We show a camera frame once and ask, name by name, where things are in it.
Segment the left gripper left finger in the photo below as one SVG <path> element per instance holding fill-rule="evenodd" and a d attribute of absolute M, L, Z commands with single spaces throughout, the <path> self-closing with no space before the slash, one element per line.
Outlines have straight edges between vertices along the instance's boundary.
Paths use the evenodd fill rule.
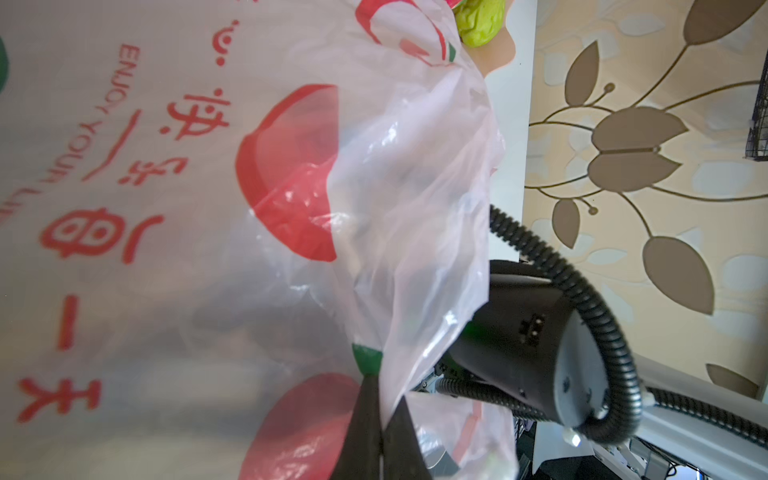
<path fill-rule="evenodd" d="M 366 375 L 330 480 L 378 480 L 381 452 L 379 377 Z"/>

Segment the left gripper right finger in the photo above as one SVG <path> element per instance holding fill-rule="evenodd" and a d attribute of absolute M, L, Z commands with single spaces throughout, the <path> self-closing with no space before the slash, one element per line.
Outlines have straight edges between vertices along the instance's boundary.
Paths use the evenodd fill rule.
<path fill-rule="evenodd" d="M 431 480 L 426 467 L 412 417 L 402 397 L 383 432 L 384 480 Z"/>

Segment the pink plastic fruit-print bag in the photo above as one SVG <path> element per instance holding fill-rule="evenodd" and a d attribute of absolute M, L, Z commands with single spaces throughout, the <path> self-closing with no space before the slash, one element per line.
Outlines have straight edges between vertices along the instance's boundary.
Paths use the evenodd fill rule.
<path fill-rule="evenodd" d="M 1 475 L 330 479 L 488 297 L 445 1 L 1 5 Z"/>

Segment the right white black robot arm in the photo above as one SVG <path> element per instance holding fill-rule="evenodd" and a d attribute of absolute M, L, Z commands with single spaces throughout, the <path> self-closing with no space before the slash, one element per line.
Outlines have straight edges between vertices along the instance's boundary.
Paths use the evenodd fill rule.
<path fill-rule="evenodd" d="M 660 408 L 765 447 L 767 430 L 690 396 L 642 383 L 603 297 L 544 240 L 497 208 L 491 232 L 523 256 L 493 261 L 488 302 L 436 366 L 435 390 L 561 425 L 602 446 L 634 444 Z"/>

